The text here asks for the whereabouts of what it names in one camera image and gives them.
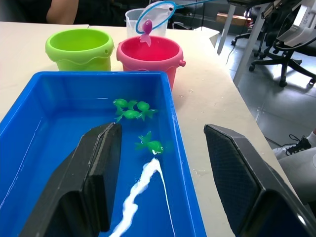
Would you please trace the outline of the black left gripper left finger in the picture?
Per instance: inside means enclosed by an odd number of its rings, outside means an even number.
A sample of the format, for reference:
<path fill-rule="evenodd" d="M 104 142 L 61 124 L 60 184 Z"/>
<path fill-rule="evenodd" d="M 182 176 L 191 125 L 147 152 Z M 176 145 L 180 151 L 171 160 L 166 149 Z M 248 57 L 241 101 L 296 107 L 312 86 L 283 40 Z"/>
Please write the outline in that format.
<path fill-rule="evenodd" d="M 121 154 L 122 126 L 85 133 L 53 171 L 21 237 L 97 237 L 110 229 Z"/>

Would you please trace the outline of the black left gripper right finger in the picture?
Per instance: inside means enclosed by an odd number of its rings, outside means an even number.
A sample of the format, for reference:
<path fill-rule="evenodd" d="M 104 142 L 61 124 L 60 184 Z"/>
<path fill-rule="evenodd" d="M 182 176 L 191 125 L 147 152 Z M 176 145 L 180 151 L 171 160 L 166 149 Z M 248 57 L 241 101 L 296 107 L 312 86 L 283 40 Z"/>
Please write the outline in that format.
<path fill-rule="evenodd" d="M 249 140 L 204 127 L 214 182 L 237 237 L 314 237 L 316 220 Z"/>

